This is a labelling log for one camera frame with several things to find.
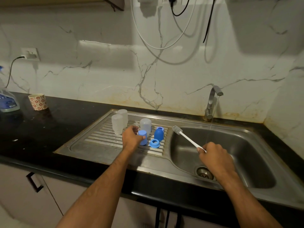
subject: marble wall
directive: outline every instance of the marble wall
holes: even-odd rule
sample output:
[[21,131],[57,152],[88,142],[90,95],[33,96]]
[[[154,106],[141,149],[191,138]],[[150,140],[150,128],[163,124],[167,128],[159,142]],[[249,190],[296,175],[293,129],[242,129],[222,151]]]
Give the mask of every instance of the marble wall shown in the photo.
[[304,50],[294,62],[265,125],[304,159]]
[[[216,117],[263,122],[299,53],[304,0],[217,0],[203,43],[211,4],[198,0],[186,34],[165,50],[143,44],[129,0],[124,12],[107,4],[1,11],[0,78],[7,82],[21,47],[35,47],[41,61],[16,61],[9,90],[203,115],[216,84],[224,92]],[[168,5],[133,5],[157,47],[176,39],[193,7],[174,19]]]

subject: person's left arm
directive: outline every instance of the person's left arm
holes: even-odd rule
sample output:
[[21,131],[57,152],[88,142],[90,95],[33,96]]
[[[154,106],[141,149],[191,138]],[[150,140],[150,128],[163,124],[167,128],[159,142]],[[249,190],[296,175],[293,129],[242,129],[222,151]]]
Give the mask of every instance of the person's left arm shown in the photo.
[[137,126],[123,132],[123,150],[109,168],[77,199],[56,228],[110,228],[123,186],[129,159],[144,139]]

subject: countertop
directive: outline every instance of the countertop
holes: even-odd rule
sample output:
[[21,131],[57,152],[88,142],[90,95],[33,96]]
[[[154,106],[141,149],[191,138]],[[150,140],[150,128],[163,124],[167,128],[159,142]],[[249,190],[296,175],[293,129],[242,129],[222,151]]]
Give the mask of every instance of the countertop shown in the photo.
[[[0,162],[88,187],[107,165],[53,153],[110,109],[201,120],[201,116],[47,97],[49,108],[34,111],[27,94],[14,93],[20,110],[0,113]],[[263,124],[228,119],[214,122],[255,130],[304,181],[304,160]],[[122,196],[227,227],[238,227],[233,206],[223,191],[127,170]],[[304,227],[304,211],[260,203],[283,225]]]

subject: person's right arm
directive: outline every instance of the person's right arm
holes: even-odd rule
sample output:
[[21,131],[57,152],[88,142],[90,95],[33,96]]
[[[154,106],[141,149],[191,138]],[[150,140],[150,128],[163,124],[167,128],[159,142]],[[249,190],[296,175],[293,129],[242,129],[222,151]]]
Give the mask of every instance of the person's right arm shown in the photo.
[[207,153],[197,148],[199,157],[227,192],[241,228],[282,228],[243,185],[227,150],[213,142],[203,148]]

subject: chrome faucet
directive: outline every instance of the chrome faucet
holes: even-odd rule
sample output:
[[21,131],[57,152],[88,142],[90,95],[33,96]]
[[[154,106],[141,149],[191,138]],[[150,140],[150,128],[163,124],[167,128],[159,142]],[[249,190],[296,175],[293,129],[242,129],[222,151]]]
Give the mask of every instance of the chrome faucet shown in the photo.
[[208,105],[207,105],[207,108],[205,109],[205,115],[203,117],[203,119],[205,121],[210,121],[213,118],[211,110],[212,110],[212,104],[213,104],[215,93],[218,96],[224,95],[220,87],[215,86],[215,85],[212,86],[212,89],[211,89],[210,95],[209,95],[209,99],[208,99]]

